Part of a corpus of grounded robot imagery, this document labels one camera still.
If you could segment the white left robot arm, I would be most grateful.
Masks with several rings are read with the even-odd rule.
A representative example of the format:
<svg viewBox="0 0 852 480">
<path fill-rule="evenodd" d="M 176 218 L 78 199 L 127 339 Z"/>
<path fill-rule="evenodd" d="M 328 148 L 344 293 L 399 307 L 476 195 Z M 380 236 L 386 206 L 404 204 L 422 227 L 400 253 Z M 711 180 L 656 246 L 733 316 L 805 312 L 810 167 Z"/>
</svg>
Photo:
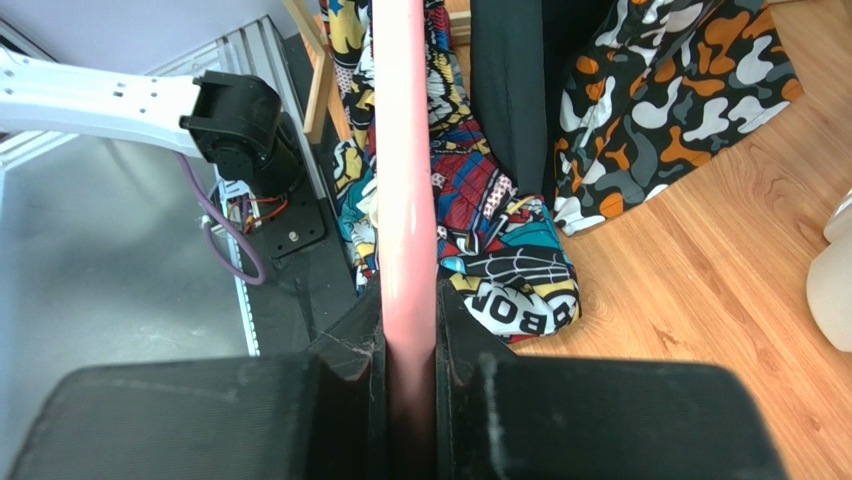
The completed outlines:
<svg viewBox="0 0 852 480">
<path fill-rule="evenodd" d="M 282 101 L 252 75 L 142 76 L 1 51 L 1 129 L 132 141 L 215 165 L 256 195 L 300 186 L 303 160 L 286 140 Z"/>
</svg>

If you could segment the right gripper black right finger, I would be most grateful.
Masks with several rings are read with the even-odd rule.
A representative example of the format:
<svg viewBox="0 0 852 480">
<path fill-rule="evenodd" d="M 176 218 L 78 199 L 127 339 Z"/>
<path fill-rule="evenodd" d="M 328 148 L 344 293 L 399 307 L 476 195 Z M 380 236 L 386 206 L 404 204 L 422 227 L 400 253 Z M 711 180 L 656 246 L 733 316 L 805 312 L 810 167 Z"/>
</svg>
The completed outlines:
<svg viewBox="0 0 852 480">
<path fill-rule="evenodd" d="M 710 364 L 519 356 L 437 287 L 441 479 L 783 479 L 751 394 Z"/>
</svg>

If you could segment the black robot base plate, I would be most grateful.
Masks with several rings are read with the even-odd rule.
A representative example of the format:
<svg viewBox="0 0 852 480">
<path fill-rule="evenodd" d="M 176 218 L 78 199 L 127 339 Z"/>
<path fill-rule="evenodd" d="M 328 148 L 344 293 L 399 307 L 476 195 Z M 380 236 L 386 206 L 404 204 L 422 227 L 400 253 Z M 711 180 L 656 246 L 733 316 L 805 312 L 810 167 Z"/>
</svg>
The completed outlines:
<svg viewBox="0 0 852 480">
<path fill-rule="evenodd" d="M 265 236 L 267 251 L 275 255 L 266 290 L 257 294 L 255 326 L 259 353 L 274 355 L 299 351 L 323 337 L 355 300 L 348 261 L 336 223 L 329 190 L 330 147 L 338 139 L 328 115 L 320 115 L 326 132 L 313 146 L 299 135 L 306 156 L 309 193 L 292 200 L 283 214 L 270 222 L 274 234 Z"/>
</svg>

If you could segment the pink clothes hanger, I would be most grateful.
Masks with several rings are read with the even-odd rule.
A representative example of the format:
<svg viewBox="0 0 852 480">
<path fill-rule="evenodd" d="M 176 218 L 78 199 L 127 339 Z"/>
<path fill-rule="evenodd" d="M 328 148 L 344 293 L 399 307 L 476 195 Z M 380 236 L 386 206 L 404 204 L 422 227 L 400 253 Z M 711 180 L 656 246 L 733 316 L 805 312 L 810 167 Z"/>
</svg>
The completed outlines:
<svg viewBox="0 0 852 480">
<path fill-rule="evenodd" d="M 391 470 L 399 479 L 431 479 L 437 253 L 422 2 L 374 2 L 373 42 Z"/>
</svg>

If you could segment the colourful comic print shorts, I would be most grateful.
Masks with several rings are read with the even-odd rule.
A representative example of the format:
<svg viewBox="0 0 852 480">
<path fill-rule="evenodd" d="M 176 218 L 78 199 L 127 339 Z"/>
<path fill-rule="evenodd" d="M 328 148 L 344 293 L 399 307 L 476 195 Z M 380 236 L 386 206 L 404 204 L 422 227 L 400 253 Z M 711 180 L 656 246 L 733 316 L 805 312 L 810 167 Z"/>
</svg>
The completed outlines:
<svg viewBox="0 0 852 480">
<path fill-rule="evenodd" d="M 338 228 L 356 290 L 379 271 L 372 5 L 324 1 L 323 26 L 350 135 L 333 151 Z M 440 1 L 425 3 L 425 59 L 438 275 L 507 343 L 548 336 L 581 313 L 576 270 L 543 199 L 521 195 L 474 117 Z"/>
</svg>

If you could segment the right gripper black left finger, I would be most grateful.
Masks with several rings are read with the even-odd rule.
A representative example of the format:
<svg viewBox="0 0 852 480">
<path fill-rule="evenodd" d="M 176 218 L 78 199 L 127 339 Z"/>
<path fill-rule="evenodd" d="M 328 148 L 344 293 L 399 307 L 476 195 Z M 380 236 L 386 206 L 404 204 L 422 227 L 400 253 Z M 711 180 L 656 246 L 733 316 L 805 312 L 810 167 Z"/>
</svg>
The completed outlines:
<svg viewBox="0 0 852 480">
<path fill-rule="evenodd" d="M 97 366 L 52 390 L 13 479 L 384 479 L 381 296 L 305 349 Z"/>
</svg>

